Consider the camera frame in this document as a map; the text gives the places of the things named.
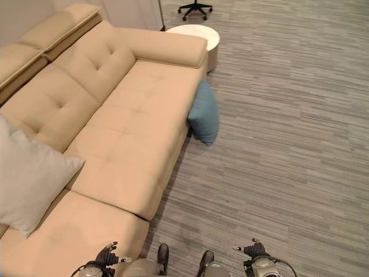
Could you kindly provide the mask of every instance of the cable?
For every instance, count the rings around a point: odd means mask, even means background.
[[[252,263],[254,263],[256,260],[260,259],[260,258],[267,258],[267,259],[271,259],[273,260],[274,263],[283,263],[286,264],[293,272],[293,274],[295,275],[295,277],[298,277],[298,274],[296,273],[296,271],[294,270],[294,268],[285,260],[281,260],[281,259],[277,259],[275,257],[272,256],[265,256],[265,255],[261,255],[261,256],[257,256]]]

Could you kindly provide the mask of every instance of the sofa backrest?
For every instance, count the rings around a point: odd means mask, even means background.
[[[28,137],[64,152],[99,106],[78,82],[50,64],[0,111]]]
[[[0,104],[46,65],[39,49],[19,43],[0,47]]]
[[[41,49],[43,55],[53,61],[83,34],[101,22],[98,6],[76,3],[53,14],[31,28],[19,43]]]
[[[133,66],[135,57],[118,30],[102,21],[53,63],[102,104]]]

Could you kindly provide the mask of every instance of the chair base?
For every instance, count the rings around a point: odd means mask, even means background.
[[[184,6],[179,7],[178,13],[181,13],[181,9],[189,9],[184,14],[184,16],[182,17],[182,20],[183,21],[186,21],[186,19],[187,19],[186,16],[188,16],[194,10],[198,10],[200,13],[202,13],[204,15],[203,16],[203,19],[206,20],[208,18],[207,18],[206,13],[204,12],[204,10],[202,8],[209,8],[209,13],[211,13],[213,11],[213,6],[211,6],[211,5],[205,5],[205,4],[200,4],[200,3],[197,3],[197,0],[195,0],[195,2],[192,3],[192,4],[188,4],[188,5],[184,5]]]

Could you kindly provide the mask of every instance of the white side table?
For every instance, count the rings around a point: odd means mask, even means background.
[[[207,50],[209,54],[208,72],[215,68],[217,64],[218,45],[220,42],[220,37],[217,31],[204,25],[187,24],[173,27],[167,30],[167,32],[181,33],[183,35],[190,36],[200,36],[204,39],[207,39],[208,41]]]

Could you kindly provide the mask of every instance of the beige sofa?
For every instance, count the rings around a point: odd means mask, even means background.
[[[98,11],[73,5],[1,51],[0,112],[86,160],[27,239],[1,226],[3,276],[70,276],[114,240],[136,258],[185,140],[206,40],[114,28]]]

